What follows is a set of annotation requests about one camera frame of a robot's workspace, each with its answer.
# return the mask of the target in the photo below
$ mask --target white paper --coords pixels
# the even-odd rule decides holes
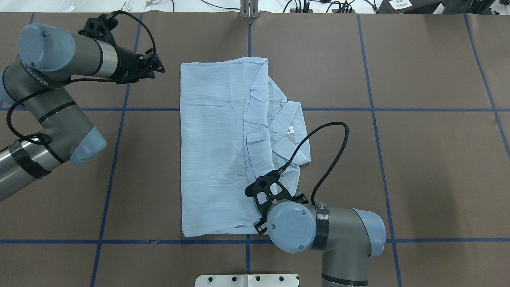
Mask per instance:
[[[404,8],[411,7],[413,4],[409,2],[409,0],[391,0],[390,1],[391,7],[395,10],[400,10]]]

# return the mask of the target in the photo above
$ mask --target electrical cable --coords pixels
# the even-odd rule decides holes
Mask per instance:
[[[52,141],[52,138],[47,135],[47,134],[43,134],[43,133],[34,133],[34,134],[29,134],[29,135],[22,135],[21,133],[19,133],[12,125],[12,122],[11,122],[11,117],[12,117],[12,113],[14,112],[14,109],[23,104],[24,102],[30,100],[31,98],[33,97],[36,97],[42,93],[45,93],[45,92],[49,92],[51,91],[50,89],[42,89],[38,92],[35,92],[31,95],[28,95],[26,97],[24,97],[23,99],[21,99],[20,101],[17,101],[15,102],[10,108],[9,108],[9,111],[7,112],[7,127],[9,128],[9,130],[14,134],[16,135],[17,137],[19,137],[19,139],[21,140],[25,140],[25,141],[28,141],[28,142],[31,142],[33,144],[36,144],[36,145],[47,145],[49,144],[51,141]]]
[[[333,4],[335,4],[335,3],[336,3],[336,4],[338,4],[338,10],[340,10],[340,8],[342,7],[342,3],[340,3],[340,1],[333,1],[333,2],[331,2],[331,3],[329,4],[329,6],[327,7],[327,9],[326,9],[326,13],[327,13],[327,12],[329,12],[329,9],[330,9],[330,8],[331,8],[331,6],[332,6]]]
[[[370,6],[372,6],[372,9],[374,9],[374,12],[377,13],[377,3],[374,0],[374,4],[372,4],[369,0],[365,0]]]
[[[292,2],[292,0],[289,0],[289,1],[287,2],[287,4],[285,5],[284,10],[283,10],[283,12],[282,12],[282,13],[285,13],[285,10],[286,10],[286,9],[287,9],[287,7],[289,6],[290,2]]]
[[[338,154],[336,155],[336,157],[334,158],[333,162],[331,163],[331,165],[329,166],[329,168],[327,169],[327,171],[324,173],[324,175],[321,177],[321,179],[317,182],[317,184],[315,185],[313,191],[312,191],[312,196],[310,197],[310,201],[312,203],[312,205],[315,205],[315,194],[317,193],[317,190],[319,189],[319,187],[321,186],[321,184],[324,182],[324,180],[328,177],[328,175],[331,173],[331,171],[333,170],[333,168],[335,167],[335,165],[337,164],[338,160],[340,159],[340,157],[342,156],[342,153],[344,152],[345,150],[345,146],[347,145],[347,140],[349,139],[349,127],[347,126],[346,123],[343,123],[343,122],[331,122],[331,123],[327,123],[327,124],[324,124],[318,128],[316,128],[315,130],[313,130],[311,133],[309,133],[300,143],[299,145],[296,147],[296,150],[294,150],[294,153],[292,154],[292,156],[290,157],[289,161],[287,161],[287,163],[285,163],[284,165],[282,165],[278,170],[276,170],[276,174],[277,175],[281,175],[291,164],[292,160],[294,159],[294,157],[296,156],[297,152],[299,151],[299,149],[301,148],[301,146],[313,135],[315,134],[317,131],[325,128],[325,127],[329,127],[329,126],[343,126],[345,128],[345,135],[344,135],[344,141],[342,143],[342,146],[340,147],[340,150],[338,151]]]
[[[213,6],[213,7],[216,7],[216,8],[220,8],[220,9],[227,9],[227,10],[239,10],[239,11],[241,11],[241,8],[221,7],[221,6],[217,6],[217,5],[214,5],[214,4],[212,4],[212,3],[209,3],[209,2],[207,2],[207,1],[205,1],[205,0],[200,0],[200,1],[204,2],[204,3],[205,3],[205,4],[207,4],[207,5],[210,5],[210,6]]]

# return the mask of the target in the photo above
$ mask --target black band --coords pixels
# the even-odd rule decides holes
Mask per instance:
[[[32,77],[34,80],[36,80],[39,84],[41,84],[45,88],[48,88],[51,90],[58,90],[68,84],[68,83],[62,83],[59,81],[55,81],[51,78],[48,78],[47,76],[41,74],[41,72],[39,72],[38,70],[32,69],[31,67],[29,67],[27,64],[23,63],[22,61],[20,61],[20,63],[21,63],[21,66],[23,67],[23,70],[25,72],[27,72],[27,74],[30,77]]]
[[[21,146],[19,140],[9,145],[9,152],[18,165],[32,177],[42,179],[51,173],[32,160],[27,151]]]
[[[75,102],[75,101],[72,101],[72,102],[69,102],[69,103],[65,103],[65,104],[63,104],[63,105],[60,105],[60,106],[56,107],[55,109],[53,109],[53,110],[51,110],[51,111],[47,112],[46,114],[44,114],[44,115],[43,115],[42,117],[40,117],[37,121],[39,121],[39,123],[40,123],[40,124],[42,124],[42,122],[43,122],[45,119],[49,118],[50,116],[52,116],[52,115],[54,115],[54,114],[58,113],[59,111],[61,111],[61,110],[65,109],[65,108],[68,108],[68,107],[70,107],[70,106],[74,106],[74,105],[76,105],[76,102]]]
[[[92,39],[92,40],[94,40],[94,42],[96,42],[97,47],[99,48],[99,65],[97,66],[97,69],[89,76],[93,76],[97,72],[99,72],[99,70],[101,69],[101,66],[103,65],[103,48],[101,48],[101,45],[99,45],[99,42],[97,42],[95,39]]]
[[[327,238],[329,235],[329,208],[322,202],[315,202],[317,233],[315,233],[314,243],[311,249],[326,249]]]
[[[366,285],[368,285],[368,280],[365,280],[365,281],[345,280],[345,279],[332,277],[332,276],[326,275],[324,273],[322,273],[322,278],[326,279],[330,282],[333,282],[333,283],[338,283],[338,284],[343,284],[343,285],[348,285],[348,286],[366,286]]]
[[[46,150],[49,152],[49,154],[53,155],[53,157],[59,162],[59,163],[65,163],[65,160],[63,160],[49,145],[44,145]]]

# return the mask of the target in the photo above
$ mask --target silver metal tube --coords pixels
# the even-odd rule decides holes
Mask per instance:
[[[60,163],[41,145],[22,141],[21,146],[42,168],[51,171]],[[9,149],[0,153],[0,202],[36,180],[12,157]]]
[[[101,68],[95,73],[93,76],[100,78],[108,78],[115,70],[117,70],[118,58],[117,51],[110,44],[103,41],[96,41],[101,47],[101,51],[103,52],[103,62],[101,63]]]

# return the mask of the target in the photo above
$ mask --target black cable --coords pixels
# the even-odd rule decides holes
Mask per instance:
[[[142,27],[144,27],[144,29],[147,31],[147,34],[150,37],[150,41],[152,42],[152,51],[153,51],[154,54],[156,54],[156,42],[154,41],[154,37],[152,36],[152,33],[150,32],[149,28],[140,19],[138,19],[137,17],[133,16],[131,13],[125,12],[125,11],[122,11],[122,10],[114,11],[114,12],[112,12],[112,14],[114,15],[114,17],[117,16],[118,14],[127,15],[130,18],[134,19],[136,22],[138,22],[140,25],[142,25]],[[149,61],[149,64],[147,65],[145,70],[139,72],[138,74],[136,74],[136,75],[134,75],[132,77],[121,78],[121,79],[116,79],[116,80],[115,79],[80,78],[80,79],[71,80],[69,82],[69,84],[70,83],[76,83],[76,82],[117,82],[117,81],[121,81],[121,80],[122,81],[130,81],[130,80],[133,80],[133,79],[140,79],[141,76],[143,76],[146,72],[148,72],[152,68],[152,63],[154,63],[154,57],[151,57],[151,59]]]
[[[20,101],[17,101],[15,102],[10,108],[9,108],[9,111],[7,112],[7,127],[9,128],[9,130],[11,130],[11,132],[16,135],[17,137],[19,137],[19,139],[21,140],[25,140],[25,141],[28,141],[28,142],[31,142],[33,144],[36,144],[36,145],[47,145],[49,144],[51,141],[52,141],[52,138],[47,135],[47,134],[43,134],[43,133],[35,133],[35,134],[29,134],[29,135],[22,135],[21,133],[19,133],[12,125],[12,122],[11,122],[11,117],[12,117],[12,113],[14,112],[14,109],[23,104],[24,102],[30,100],[31,98],[35,97],[35,96],[38,96],[42,93],[45,93],[45,92],[48,92],[48,91],[51,91],[50,89],[42,89],[36,93],[33,93],[31,95],[28,95],[26,97],[24,97],[23,99],[21,99]]]
[[[227,9],[227,10],[239,10],[239,11],[241,11],[241,8],[221,7],[221,6],[217,6],[217,5],[214,5],[214,4],[212,4],[212,3],[209,3],[209,2],[207,2],[207,1],[205,1],[205,0],[200,0],[200,1],[204,2],[204,3],[205,3],[205,4],[207,4],[207,5],[211,5],[211,6],[213,6],[213,7],[220,8],[220,9]]]
[[[313,130],[311,133],[309,133],[300,143],[299,145],[296,147],[296,150],[294,150],[294,153],[292,154],[292,156],[290,157],[289,161],[287,161],[287,163],[285,163],[284,165],[282,165],[278,170],[276,170],[276,174],[277,175],[281,175],[291,164],[292,160],[294,159],[294,157],[296,156],[297,154],[297,151],[299,151],[299,149],[301,148],[301,146],[314,134],[316,133],[317,131],[325,128],[325,127],[329,127],[329,126],[343,126],[345,128],[345,135],[344,135],[344,141],[342,143],[342,146],[340,147],[340,150],[338,151],[338,154],[337,156],[334,158],[333,162],[331,163],[331,165],[329,166],[329,168],[327,169],[326,173],[324,173],[324,175],[321,177],[321,179],[319,180],[319,182],[317,182],[317,184],[315,185],[314,187],[314,190],[312,191],[312,196],[310,197],[310,201],[312,202],[312,205],[315,205],[315,194],[317,193],[317,190],[319,189],[320,185],[324,182],[324,180],[327,178],[327,176],[331,173],[331,171],[333,170],[333,168],[335,167],[335,165],[337,164],[338,160],[340,159],[340,157],[342,156],[342,153],[344,152],[345,150],[345,146],[347,145],[347,140],[349,139],[349,127],[347,126],[346,123],[343,123],[343,122],[331,122],[331,123],[327,123],[327,124],[324,124],[318,128],[316,128],[315,130]]]
[[[342,3],[340,3],[340,1],[333,1],[333,2],[331,2],[331,3],[329,4],[329,6],[327,7],[327,9],[326,9],[326,13],[327,13],[327,12],[329,12],[329,9],[330,9],[330,8],[331,8],[331,6],[332,6],[333,4],[335,4],[335,3],[336,3],[336,4],[338,4],[338,10],[340,10],[340,8],[342,7]]]
[[[372,6],[372,9],[374,9],[374,12],[377,13],[377,3],[374,0],[374,4],[372,4],[370,1],[365,0],[370,6]]]
[[[292,0],[289,0],[289,1],[287,2],[287,4],[285,5],[284,10],[283,10],[283,12],[282,12],[282,13],[285,13],[285,10],[286,10],[286,9],[287,9],[287,7],[289,6],[290,2],[292,2]]]

